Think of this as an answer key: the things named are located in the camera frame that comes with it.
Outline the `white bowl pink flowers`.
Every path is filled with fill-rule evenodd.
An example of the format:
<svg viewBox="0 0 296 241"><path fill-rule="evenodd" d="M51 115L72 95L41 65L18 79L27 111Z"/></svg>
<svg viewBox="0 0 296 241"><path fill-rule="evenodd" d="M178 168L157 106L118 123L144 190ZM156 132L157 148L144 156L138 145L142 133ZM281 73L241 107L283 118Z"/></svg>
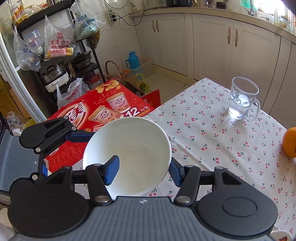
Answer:
<svg viewBox="0 0 296 241"><path fill-rule="evenodd" d="M119 157L119 171L107 186L112 199L150 193L165 178L171 163L171 144L151 120L125 117L100 128L88 142L82 166L105 164Z"/></svg>

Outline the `white plate with fruit print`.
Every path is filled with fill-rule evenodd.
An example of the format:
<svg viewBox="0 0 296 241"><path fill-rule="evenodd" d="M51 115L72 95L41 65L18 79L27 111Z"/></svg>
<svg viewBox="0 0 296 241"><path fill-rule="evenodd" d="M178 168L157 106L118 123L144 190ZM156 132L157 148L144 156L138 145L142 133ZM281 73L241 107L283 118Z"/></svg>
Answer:
<svg viewBox="0 0 296 241"><path fill-rule="evenodd" d="M290 233L284 231L284 230L275 230L272 231L270 236L275 240L275 241L292 241L293 237L291 236Z"/></svg>

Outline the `white kitchen cabinets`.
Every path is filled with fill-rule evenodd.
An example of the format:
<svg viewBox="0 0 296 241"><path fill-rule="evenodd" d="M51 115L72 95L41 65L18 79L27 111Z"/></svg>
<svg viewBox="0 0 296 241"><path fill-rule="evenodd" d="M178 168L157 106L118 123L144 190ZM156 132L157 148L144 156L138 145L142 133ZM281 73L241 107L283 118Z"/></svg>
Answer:
<svg viewBox="0 0 296 241"><path fill-rule="evenodd" d="M234 77L259 87L266 113L295 126L295 42L242 21L201 14L137 16L141 53L162 68L230 88Z"/></svg>

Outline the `cherry print tablecloth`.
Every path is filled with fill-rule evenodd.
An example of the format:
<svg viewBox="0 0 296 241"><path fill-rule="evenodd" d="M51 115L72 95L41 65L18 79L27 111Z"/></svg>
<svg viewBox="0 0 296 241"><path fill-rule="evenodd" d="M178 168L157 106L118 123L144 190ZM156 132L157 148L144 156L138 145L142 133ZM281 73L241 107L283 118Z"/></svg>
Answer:
<svg viewBox="0 0 296 241"><path fill-rule="evenodd" d="M204 78L145 118L164 130L181 164L205 171L223 166L271 198L278 209L273 230L295 237L295 159L282 148L286 129L261 110L255 121L233 118L230 92ZM174 198L177 192L167 173L146 196Z"/></svg>

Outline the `red drink carton box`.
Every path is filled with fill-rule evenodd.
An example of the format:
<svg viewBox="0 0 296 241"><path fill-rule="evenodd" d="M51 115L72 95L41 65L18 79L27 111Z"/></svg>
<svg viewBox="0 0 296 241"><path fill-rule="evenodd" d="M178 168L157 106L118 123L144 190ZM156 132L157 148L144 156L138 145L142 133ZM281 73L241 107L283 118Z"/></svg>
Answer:
<svg viewBox="0 0 296 241"><path fill-rule="evenodd" d="M96 132L115 119L129 116L142 117L160 105L158 89L139 97L113 79L60 108L49 119L66 115L77 129ZM79 162L86 145L69 141L62 144L46 156L49 171L53 173L63 166L72 166Z"/></svg>

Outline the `black storage rack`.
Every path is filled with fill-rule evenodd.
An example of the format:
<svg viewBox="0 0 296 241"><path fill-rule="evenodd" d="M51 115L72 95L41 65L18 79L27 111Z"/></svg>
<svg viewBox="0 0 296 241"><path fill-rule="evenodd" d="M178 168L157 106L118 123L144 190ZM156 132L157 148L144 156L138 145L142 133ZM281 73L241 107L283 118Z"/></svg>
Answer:
<svg viewBox="0 0 296 241"><path fill-rule="evenodd" d="M58 110L56 89L74 80L73 74L67 71L68 63L91 55L89 52L77 52L76 43L90 40L105 25L105 21L96 17L86 1L67 1L65 5L69 11L69 27L57 27L48 15L44 15L44 36L38 45L30 40L35 32L25 35L24 28L14 29L17 63L22 73L29 72L25 83L33 85L28 88L29 93L37 94L35 102L44 115Z"/></svg>

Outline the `wicker basket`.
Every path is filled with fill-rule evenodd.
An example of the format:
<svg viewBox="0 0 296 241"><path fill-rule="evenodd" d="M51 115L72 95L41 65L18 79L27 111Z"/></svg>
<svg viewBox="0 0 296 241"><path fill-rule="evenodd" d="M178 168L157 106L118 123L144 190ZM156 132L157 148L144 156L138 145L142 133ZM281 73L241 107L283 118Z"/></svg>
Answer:
<svg viewBox="0 0 296 241"><path fill-rule="evenodd" d="M114 61L108 60L105 63L105 77L106 80L116 80L120 82L126 78L126 75Z"/></svg>

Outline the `glass mug with water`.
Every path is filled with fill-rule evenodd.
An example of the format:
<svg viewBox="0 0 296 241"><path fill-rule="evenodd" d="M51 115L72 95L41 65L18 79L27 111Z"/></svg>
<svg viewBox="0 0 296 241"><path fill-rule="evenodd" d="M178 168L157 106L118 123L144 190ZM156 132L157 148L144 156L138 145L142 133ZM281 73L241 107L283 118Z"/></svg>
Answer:
<svg viewBox="0 0 296 241"><path fill-rule="evenodd" d="M237 119L255 121L261 106L256 98L259 94L258 86L245 77L234 77L231 84L228 112Z"/></svg>

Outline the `bumpy orange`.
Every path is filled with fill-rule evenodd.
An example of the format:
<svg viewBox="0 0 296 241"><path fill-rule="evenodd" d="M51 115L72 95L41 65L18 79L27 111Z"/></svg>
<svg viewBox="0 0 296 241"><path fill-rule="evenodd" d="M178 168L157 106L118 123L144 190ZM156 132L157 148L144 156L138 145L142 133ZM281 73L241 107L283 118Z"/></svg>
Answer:
<svg viewBox="0 0 296 241"><path fill-rule="evenodd" d="M289 128L282 139L282 148L289 158L296 157L296 127Z"/></svg>

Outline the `blue thermos jug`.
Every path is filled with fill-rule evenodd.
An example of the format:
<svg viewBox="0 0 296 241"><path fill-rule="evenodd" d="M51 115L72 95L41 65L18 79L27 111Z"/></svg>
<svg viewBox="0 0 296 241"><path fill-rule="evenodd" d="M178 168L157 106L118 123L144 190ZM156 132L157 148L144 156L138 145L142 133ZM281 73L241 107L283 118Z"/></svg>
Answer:
<svg viewBox="0 0 296 241"><path fill-rule="evenodd" d="M136 69L140 66L139 58L136 55L136 51L130 51L128 59L125 61L127 68Z"/></svg>

